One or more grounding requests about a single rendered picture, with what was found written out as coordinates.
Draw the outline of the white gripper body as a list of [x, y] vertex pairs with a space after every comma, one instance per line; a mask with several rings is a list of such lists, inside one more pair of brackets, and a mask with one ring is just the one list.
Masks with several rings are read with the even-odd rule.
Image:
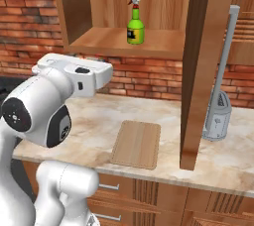
[[113, 74], [113, 67], [108, 62], [60, 54], [46, 54], [40, 58], [32, 67], [32, 73], [38, 74], [47, 67], [62, 70], [76, 89], [99, 89], [111, 80]]

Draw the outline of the green spray bottle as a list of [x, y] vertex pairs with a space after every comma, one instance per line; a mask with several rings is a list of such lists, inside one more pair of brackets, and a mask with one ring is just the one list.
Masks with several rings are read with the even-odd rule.
[[140, 0], [130, 0], [132, 4], [132, 18], [127, 25], [127, 43], [131, 45], [140, 45], [144, 43], [145, 27], [139, 16]]

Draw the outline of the wooden cutting board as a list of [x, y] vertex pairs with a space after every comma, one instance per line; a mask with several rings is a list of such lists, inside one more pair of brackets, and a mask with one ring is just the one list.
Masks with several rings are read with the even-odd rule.
[[157, 166], [161, 126], [125, 120], [114, 144], [112, 164], [153, 170]]

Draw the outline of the open wooden cabinet door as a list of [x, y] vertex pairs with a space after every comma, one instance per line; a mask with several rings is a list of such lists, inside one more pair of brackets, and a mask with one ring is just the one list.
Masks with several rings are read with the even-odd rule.
[[193, 170], [232, 0], [190, 0], [183, 55], [180, 168]]

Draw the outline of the grey white countertop appliance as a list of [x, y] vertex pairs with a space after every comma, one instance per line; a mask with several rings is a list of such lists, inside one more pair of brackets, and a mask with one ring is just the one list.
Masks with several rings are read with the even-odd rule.
[[203, 128], [202, 137], [209, 141], [221, 141], [227, 135], [232, 107], [224, 91], [220, 91], [209, 130]]

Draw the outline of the wooden base cabinet door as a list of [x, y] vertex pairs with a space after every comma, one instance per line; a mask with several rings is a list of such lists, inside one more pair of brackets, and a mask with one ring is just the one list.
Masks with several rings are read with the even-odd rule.
[[191, 188], [181, 226], [254, 226], [254, 198]]

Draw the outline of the black hob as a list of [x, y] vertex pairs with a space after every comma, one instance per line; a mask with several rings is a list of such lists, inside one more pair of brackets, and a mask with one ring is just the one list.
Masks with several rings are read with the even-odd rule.
[[22, 82], [22, 78], [0, 76], [0, 104]]

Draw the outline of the wooden drawer front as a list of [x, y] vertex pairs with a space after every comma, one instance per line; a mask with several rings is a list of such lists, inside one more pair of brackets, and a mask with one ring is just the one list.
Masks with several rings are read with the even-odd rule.
[[133, 226], [133, 213], [131, 211], [123, 210], [120, 206], [108, 202], [88, 200], [87, 203], [92, 213], [114, 217], [121, 215], [120, 222], [97, 217], [101, 226]]
[[[25, 172], [28, 176], [35, 195], [38, 195], [38, 184], [36, 181], [36, 171], [39, 163], [23, 161]], [[90, 199], [101, 197], [102, 199], [113, 199], [116, 197], [133, 198], [133, 179], [107, 173], [99, 174], [99, 182], [105, 185], [119, 186], [118, 190], [99, 187]]]

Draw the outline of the open wooden wall cabinet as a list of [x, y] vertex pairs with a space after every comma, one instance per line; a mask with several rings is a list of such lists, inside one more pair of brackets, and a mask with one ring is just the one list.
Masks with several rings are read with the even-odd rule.
[[130, 0], [56, 0], [63, 47], [70, 53], [180, 59], [189, 0], [140, 0], [141, 45], [127, 43]]

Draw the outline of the closed wooden wall cabinet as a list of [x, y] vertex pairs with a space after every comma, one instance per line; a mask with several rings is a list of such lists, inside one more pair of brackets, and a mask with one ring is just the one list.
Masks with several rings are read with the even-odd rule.
[[254, 0], [232, 0], [240, 7], [229, 63], [254, 65]]

